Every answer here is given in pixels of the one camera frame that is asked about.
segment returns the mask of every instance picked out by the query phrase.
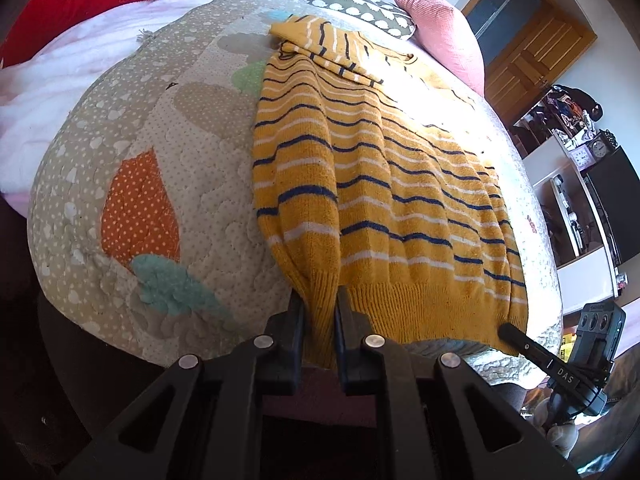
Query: bed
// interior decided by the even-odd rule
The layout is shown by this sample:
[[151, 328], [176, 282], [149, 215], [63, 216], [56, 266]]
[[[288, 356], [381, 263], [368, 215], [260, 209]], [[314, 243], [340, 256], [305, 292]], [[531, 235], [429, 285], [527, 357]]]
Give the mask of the bed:
[[[250, 166], [260, 67], [272, 52], [268, 28], [292, 13], [326, 16], [415, 54], [453, 89], [473, 95], [472, 118], [446, 108], [433, 113], [447, 129], [464, 130], [494, 161], [526, 279], [527, 334], [557, 352], [561, 300], [545, 222], [498, 117], [414, 44], [295, 0], [128, 4], [76, 25], [30, 62], [0, 72], [0, 156], [6, 157], [0, 189], [28, 218], [47, 299], [98, 338], [163, 366], [188, 352], [204, 358], [229, 352], [286, 308], [290, 287], [255, 224]], [[224, 105], [212, 115], [192, 98], [197, 95]], [[46, 113], [30, 114], [35, 107]], [[176, 132], [189, 132], [189, 142]], [[130, 190], [155, 202], [127, 201], [125, 194], [122, 206], [107, 207], [113, 186], [124, 186], [130, 174], [145, 182]], [[154, 238], [147, 225], [139, 244], [127, 244], [123, 233], [143, 218], [122, 208], [154, 204], [160, 234]], [[155, 243], [151, 252], [162, 262], [140, 260]], [[457, 351], [491, 384], [532, 388], [544, 377], [522, 357], [473, 341], [408, 346], [429, 355]]]

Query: orange polka dot patch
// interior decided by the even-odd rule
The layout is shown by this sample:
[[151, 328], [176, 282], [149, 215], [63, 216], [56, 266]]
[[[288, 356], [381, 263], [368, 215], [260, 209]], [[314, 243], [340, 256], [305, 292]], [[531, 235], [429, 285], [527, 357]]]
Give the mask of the orange polka dot patch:
[[121, 164], [107, 195], [100, 233], [102, 250], [127, 269], [139, 254], [180, 260], [178, 222], [154, 150]]

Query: hand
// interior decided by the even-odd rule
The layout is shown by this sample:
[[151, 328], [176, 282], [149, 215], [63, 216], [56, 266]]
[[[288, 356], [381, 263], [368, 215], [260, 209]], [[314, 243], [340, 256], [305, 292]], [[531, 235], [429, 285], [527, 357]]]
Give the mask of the hand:
[[548, 415], [548, 402], [549, 399], [545, 399], [536, 406], [533, 412], [533, 426], [546, 438], [549, 444], [558, 450], [558, 453], [567, 458], [578, 441], [578, 429], [575, 427], [574, 421], [570, 420], [545, 431], [542, 425], [546, 422]]

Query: wooden door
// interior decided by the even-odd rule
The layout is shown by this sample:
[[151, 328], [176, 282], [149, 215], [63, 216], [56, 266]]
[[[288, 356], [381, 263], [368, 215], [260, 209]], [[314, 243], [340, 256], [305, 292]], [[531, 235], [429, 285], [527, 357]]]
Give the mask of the wooden door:
[[502, 122], [521, 118], [595, 41], [592, 30], [551, 6], [540, 10], [486, 69], [484, 97]]

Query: alarm clock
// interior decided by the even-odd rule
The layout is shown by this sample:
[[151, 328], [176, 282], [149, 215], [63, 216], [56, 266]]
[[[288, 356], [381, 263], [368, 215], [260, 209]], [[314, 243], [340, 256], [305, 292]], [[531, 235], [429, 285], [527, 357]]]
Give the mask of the alarm clock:
[[586, 144], [582, 144], [571, 150], [569, 155], [571, 155], [571, 158], [574, 160], [575, 167], [578, 168], [578, 171], [586, 170], [598, 161]]
[[612, 142], [611, 137], [613, 137], [613, 134], [609, 131], [603, 132], [602, 130], [600, 130], [598, 134], [593, 137], [593, 139], [586, 143], [586, 146], [588, 147], [591, 155], [593, 155], [593, 158], [596, 160], [596, 162], [609, 155], [609, 153], [613, 153], [613, 151], [616, 149], [618, 144], [615, 140], [616, 138], [613, 137]]

